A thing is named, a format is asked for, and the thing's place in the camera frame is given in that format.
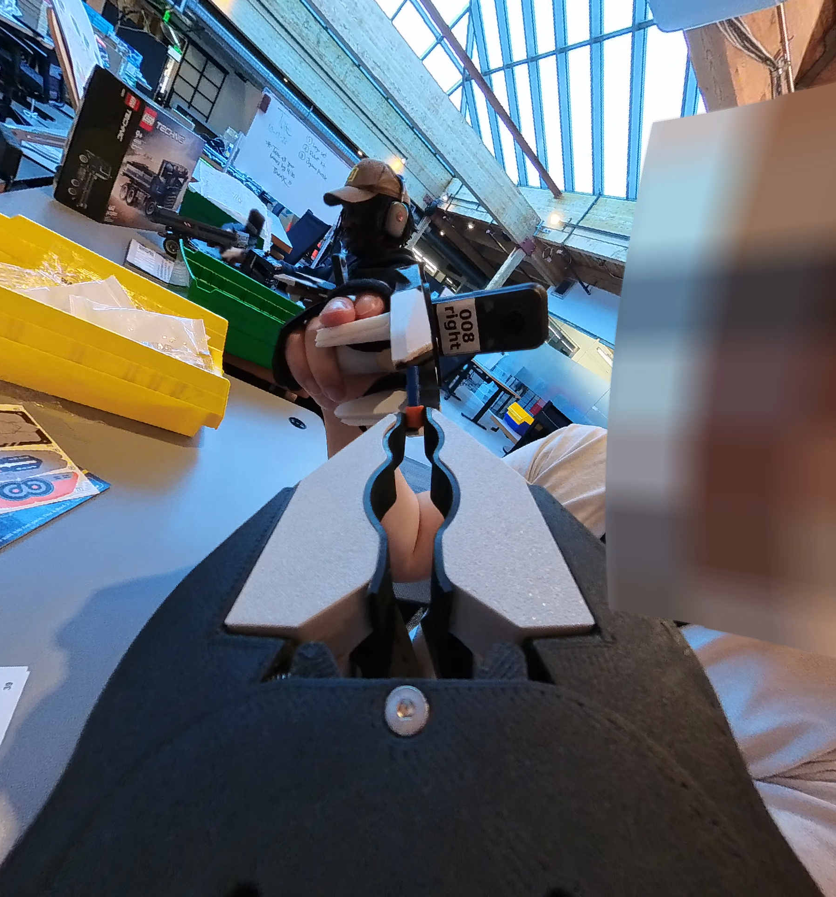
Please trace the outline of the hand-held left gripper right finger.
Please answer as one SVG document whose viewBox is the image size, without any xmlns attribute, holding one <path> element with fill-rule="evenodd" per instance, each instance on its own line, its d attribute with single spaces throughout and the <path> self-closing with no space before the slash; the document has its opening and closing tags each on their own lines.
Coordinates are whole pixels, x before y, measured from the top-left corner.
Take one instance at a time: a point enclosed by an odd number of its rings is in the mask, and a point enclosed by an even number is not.
<svg viewBox="0 0 836 897">
<path fill-rule="evenodd" d="M 591 633 L 594 620 L 524 477 L 428 412 L 435 536 L 422 619 L 436 673 L 468 678 L 496 643 Z"/>
</svg>

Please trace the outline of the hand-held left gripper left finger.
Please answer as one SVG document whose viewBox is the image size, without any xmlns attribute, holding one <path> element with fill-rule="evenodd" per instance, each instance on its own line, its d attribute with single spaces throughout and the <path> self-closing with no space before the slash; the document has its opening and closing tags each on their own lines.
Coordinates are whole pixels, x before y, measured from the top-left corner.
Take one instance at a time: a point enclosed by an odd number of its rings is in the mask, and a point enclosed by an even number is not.
<svg viewBox="0 0 836 897">
<path fill-rule="evenodd" d="M 302 480 L 225 620 L 233 633 L 324 643 L 364 676 L 399 674 L 399 611 L 381 519 L 396 500 L 399 416 Z"/>
</svg>

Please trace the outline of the person's right forearm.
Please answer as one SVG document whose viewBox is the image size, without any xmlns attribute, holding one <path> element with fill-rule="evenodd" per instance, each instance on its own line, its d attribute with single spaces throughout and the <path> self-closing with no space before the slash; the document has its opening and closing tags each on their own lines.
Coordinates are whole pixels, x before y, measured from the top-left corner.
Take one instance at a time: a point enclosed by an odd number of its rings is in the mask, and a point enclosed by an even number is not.
<svg viewBox="0 0 836 897">
<path fill-rule="evenodd" d="M 337 404 L 330 398 L 318 394 L 315 400 L 322 408 L 327 455 L 332 457 L 354 442 L 361 431 L 336 417 Z M 381 520 L 388 540 L 393 582 L 396 583 L 420 582 L 431 575 L 434 540 L 444 518 L 429 491 L 412 489 L 412 485 L 422 483 L 421 476 L 429 472 L 426 465 L 404 457 L 395 473 L 395 503 Z"/>
</svg>

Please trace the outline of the grey desk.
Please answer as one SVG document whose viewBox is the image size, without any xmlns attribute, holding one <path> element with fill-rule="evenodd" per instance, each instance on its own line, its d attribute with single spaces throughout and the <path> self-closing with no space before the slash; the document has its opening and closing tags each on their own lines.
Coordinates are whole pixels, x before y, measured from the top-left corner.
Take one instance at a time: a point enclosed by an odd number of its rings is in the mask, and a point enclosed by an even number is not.
<svg viewBox="0 0 836 897">
<path fill-rule="evenodd" d="M 319 416 L 235 377 L 220 428 L 189 439 L 2 381 L 0 404 L 25 406 L 111 486 L 0 550 L 0 667 L 29 669 L 0 747 L 1 861 L 143 624 L 193 566 L 321 465 L 326 448 Z"/>
</svg>

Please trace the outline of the person's right hand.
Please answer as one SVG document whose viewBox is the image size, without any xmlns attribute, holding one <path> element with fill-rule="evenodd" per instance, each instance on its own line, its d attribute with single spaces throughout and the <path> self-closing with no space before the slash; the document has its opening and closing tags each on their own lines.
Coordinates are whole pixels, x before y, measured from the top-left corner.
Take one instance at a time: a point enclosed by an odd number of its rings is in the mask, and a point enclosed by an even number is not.
<svg viewBox="0 0 836 897">
<path fill-rule="evenodd" d="M 372 292 L 332 299 L 316 318 L 289 335 L 285 359 L 290 373 L 322 409 L 332 412 L 339 403 L 361 397 L 381 374 L 343 374 L 336 348 L 316 346 L 318 330 L 376 317 L 384 311 L 383 297 Z"/>
</svg>

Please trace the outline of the brown cap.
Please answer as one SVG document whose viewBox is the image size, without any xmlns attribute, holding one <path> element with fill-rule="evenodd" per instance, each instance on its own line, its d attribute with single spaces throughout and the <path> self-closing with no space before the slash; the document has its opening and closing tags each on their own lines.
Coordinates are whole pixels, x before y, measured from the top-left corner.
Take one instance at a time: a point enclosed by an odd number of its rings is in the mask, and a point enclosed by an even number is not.
<svg viewBox="0 0 836 897">
<path fill-rule="evenodd" d="M 386 196 L 405 205 L 410 203 L 402 177 L 379 160 L 365 159 L 350 171 L 345 185 L 323 195 L 327 206 L 358 204 Z"/>
</svg>

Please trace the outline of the green plastic bin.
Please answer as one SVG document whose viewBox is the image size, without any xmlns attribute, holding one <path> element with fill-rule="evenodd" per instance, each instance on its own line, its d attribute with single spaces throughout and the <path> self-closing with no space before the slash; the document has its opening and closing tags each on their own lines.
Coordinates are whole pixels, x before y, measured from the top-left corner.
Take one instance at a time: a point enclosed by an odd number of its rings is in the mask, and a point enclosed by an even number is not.
<svg viewBox="0 0 836 897">
<path fill-rule="evenodd" d="M 224 230 L 243 231 L 253 209 L 260 214 L 267 212 L 264 204 L 245 187 L 233 189 L 228 196 L 222 194 L 218 198 L 205 193 L 205 189 L 206 185 L 202 181 L 189 184 L 179 207 L 179 214 Z"/>
<path fill-rule="evenodd" d="M 302 308 L 203 251 L 181 247 L 190 283 L 188 300 L 229 323 L 225 352 L 270 368 L 281 328 Z"/>
</svg>

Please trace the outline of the skylight window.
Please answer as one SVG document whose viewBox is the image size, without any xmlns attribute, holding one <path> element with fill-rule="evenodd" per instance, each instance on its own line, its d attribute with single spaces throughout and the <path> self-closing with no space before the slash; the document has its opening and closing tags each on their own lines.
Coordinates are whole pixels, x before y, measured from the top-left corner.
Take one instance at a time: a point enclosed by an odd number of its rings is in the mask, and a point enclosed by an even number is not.
<svg viewBox="0 0 836 897">
<path fill-rule="evenodd" d="M 462 47 L 560 188 L 635 199 L 652 125 L 705 112 L 681 32 L 644 1 L 379 1 L 519 185 L 542 176 L 473 83 Z"/>
</svg>

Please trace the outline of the blue leaflet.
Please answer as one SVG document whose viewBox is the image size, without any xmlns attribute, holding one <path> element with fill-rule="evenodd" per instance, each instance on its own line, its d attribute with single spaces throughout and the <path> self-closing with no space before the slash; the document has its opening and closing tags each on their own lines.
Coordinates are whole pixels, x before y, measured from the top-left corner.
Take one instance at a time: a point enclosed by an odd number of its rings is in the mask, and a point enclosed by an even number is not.
<svg viewBox="0 0 836 897">
<path fill-rule="evenodd" d="M 74 510 L 91 497 L 66 499 L 0 515 L 0 549 Z"/>
</svg>

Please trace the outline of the whiteboard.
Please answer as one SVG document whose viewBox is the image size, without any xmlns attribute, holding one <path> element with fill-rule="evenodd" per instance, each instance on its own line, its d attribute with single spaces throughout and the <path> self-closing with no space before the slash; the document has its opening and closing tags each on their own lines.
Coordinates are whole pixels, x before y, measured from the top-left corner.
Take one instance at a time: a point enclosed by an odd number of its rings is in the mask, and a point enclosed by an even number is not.
<svg viewBox="0 0 836 897">
<path fill-rule="evenodd" d="M 323 196 L 343 186 L 352 168 L 270 93 L 264 95 L 235 165 L 274 202 L 296 216 L 311 211 L 328 226 L 336 224 L 340 209 L 327 206 Z"/>
</svg>

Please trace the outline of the yellow plastic bin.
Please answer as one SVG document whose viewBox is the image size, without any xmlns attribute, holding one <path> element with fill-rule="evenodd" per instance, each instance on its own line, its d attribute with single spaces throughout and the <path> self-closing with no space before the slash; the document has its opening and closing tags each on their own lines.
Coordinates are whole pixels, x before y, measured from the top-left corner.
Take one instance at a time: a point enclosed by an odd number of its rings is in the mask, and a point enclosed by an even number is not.
<svg viewBox="0 0 836 897">
<path fill-rule="evenodd" d="M 0 263 L 38 268 L 58 259 L 95 279 L 116 276 L 144 308 L 202 320 L 203 370 L 0 286 L 0 379 L 192 436 L 222 422 L 228 321 L 41 223 L 0 212 Z"/>
</svg>

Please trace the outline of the clear plastic bag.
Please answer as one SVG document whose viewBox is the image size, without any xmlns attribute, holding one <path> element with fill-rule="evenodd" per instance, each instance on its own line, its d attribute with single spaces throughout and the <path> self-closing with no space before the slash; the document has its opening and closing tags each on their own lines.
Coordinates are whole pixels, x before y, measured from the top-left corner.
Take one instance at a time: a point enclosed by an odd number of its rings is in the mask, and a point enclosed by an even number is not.
<svg viewBox="0 0 836 897">
<path fill-rule="evenodd" d="M 27 268 L 0 262 L 0 286 L 3 288 L 22 292 L 62 285 L 64 285 L 63 277 L 50 268 Z"/>
<path fill-rule="evenodd" d="M 52 285 L 21 292 L 52 308 L 149 346 L 185 363 L 211 370 L 208 337 L 202 320 L 136 308 L 114 276 L 75 285 Z"/>
</svg>

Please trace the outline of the sticker sheet and booklet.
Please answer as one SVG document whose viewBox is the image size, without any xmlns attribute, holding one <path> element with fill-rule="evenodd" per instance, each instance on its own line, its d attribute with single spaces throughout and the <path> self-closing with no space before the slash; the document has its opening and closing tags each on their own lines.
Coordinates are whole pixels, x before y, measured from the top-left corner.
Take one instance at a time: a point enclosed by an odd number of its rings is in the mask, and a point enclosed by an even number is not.
<svg viewBox="0 0 836 897">
<path fill-rule="evenodd" d="M 0 405 L 0 515 L 97 493 L 24 407 Z"/>
</svg>

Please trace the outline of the black toy box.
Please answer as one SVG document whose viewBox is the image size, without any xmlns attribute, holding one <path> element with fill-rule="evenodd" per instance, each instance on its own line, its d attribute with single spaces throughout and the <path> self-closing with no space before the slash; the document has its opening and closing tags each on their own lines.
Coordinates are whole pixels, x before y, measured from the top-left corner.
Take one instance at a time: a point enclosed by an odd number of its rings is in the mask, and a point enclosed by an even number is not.
<svg viewBox="0 0 836 897">
<path fill-rule="evenodd" d="M 93 221 L 156 230 L 148 212 L 179 208 L 204 144 L 181 120 L 98 66 L 73 123 L 54 199 Z"/>
</svg>

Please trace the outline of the black toy vehicle frame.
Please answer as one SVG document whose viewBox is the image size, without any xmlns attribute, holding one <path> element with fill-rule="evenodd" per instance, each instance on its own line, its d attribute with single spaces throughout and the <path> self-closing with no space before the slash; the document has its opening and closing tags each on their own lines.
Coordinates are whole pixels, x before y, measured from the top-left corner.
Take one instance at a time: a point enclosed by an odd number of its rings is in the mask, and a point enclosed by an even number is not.
<svg viewBox="0 0 836 897">
<path fill-rule="evenodd" d="M 242 264 L 262 236 L 265 216 L 252 209 L 245 224 L 228 223 L 222 227 L 210 225 L 159 206 L 148 206 L 147 218 L 161 228 L 163 248 L 172 258 L 177 258 L 184 241 L 200 241 L 221 251 L 221 259 L 231 264 Z"/>
</svg>

